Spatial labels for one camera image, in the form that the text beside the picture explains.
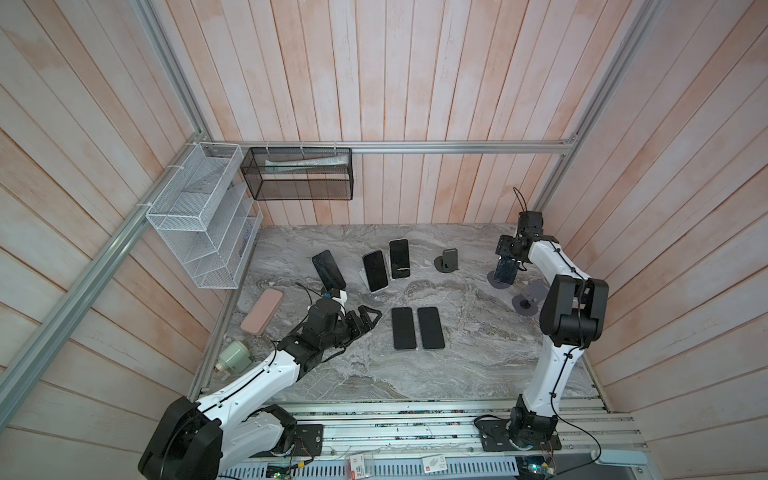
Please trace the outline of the phone with purple case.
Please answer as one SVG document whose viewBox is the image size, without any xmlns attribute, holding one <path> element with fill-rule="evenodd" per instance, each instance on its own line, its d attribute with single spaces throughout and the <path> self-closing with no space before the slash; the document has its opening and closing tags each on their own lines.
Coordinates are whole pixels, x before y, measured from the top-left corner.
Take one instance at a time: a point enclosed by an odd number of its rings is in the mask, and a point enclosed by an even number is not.
<svg viewBox="0 0 768 480">
<path fill-rule="evenodd" d="M 396 307 L 391 310 L 393 345 L 396 350 L 417 348 L 413 311 L 410 307 Z"/>
</svg>

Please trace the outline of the phone with green case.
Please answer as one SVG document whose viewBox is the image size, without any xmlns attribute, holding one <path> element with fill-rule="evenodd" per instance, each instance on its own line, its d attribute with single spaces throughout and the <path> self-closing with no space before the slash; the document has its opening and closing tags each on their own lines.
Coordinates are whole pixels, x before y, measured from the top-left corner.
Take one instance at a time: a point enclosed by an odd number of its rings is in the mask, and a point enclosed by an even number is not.
<svg viewBox="0 0 768 480">
<path fill-rule="evenodd" d="M 445 339 L 439 310 L 436 307 L 417 309 L 422 346 L 426 350 L 445 348 Z"/>
</svg>

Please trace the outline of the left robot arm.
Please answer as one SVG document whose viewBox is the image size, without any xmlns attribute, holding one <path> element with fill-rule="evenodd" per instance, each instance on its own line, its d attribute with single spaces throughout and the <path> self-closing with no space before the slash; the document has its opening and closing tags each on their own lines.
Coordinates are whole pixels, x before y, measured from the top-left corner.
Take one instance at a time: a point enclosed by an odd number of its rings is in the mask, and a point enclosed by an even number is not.
<svg viewBox="0 0 768 480">
<path fill-rule="evenodd" d="M 207 396 L 172 402 L 138 462 L 139 473 L 146 479 L 216 479 L 257 453 L 290 455 L 296 420 L 269 399 L 320 365 L 327 351 L 343 354 L 383 316 L 366 305 L 348 309 L 345 301 L 345 292 L 320 296 L 261 363 Z"/>
</svg>

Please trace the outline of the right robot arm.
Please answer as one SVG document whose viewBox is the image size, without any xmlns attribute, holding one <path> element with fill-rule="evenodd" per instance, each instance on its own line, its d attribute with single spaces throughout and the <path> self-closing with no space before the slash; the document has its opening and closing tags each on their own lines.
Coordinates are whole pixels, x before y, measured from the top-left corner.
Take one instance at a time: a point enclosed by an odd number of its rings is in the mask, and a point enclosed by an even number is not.
<svg viewBox="0 0 768 480">
<path fill-rule="evenodd" d="M 507 423 L 509 441 L 520 450 L 551 440 L 569 376 L 584 351 L 602 335 L 609 296 L 607 282 L 578 268 L 543 226 L 541 212 L 520 212 L 516 233 L 499 238 L 499 260 L 492 275 L 494 282 L 511 285 L 521 267 L 532 264 L 549 284 L 539 311 L 540 357 Z"/>
</svg>

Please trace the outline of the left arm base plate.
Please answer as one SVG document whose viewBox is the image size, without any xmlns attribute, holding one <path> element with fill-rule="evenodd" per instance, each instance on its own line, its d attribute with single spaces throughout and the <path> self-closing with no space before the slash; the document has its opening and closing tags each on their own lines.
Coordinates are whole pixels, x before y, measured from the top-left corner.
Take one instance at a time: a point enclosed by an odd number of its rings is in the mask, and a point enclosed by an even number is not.
<svg viewBox="0 0 768 480">
<path fill-rule="evenodd" d="M 298 424 L 289 434 L 290 454 L 294 457 L 318 457 L 322 454 L 324 426 L 319 423 Z"/>
</svg>

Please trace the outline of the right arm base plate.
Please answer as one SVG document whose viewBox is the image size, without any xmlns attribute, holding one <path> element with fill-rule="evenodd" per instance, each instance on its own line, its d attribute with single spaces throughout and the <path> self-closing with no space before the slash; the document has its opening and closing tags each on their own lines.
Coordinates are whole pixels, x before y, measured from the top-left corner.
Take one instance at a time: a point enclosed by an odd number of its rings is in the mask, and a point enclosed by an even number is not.
<svg viewBox="0 0 768 480">
<path fill-rule="evenodd" d="M 509 437 L 507 421 L 492 415 L 482 415 L 475 418 L 473 425 L 478 432 L 484 452 L 559 451 L 563 448 L 556 433 L 545 442 L 531 443 L 530 445 L 516 444 Z"/>
</svg>

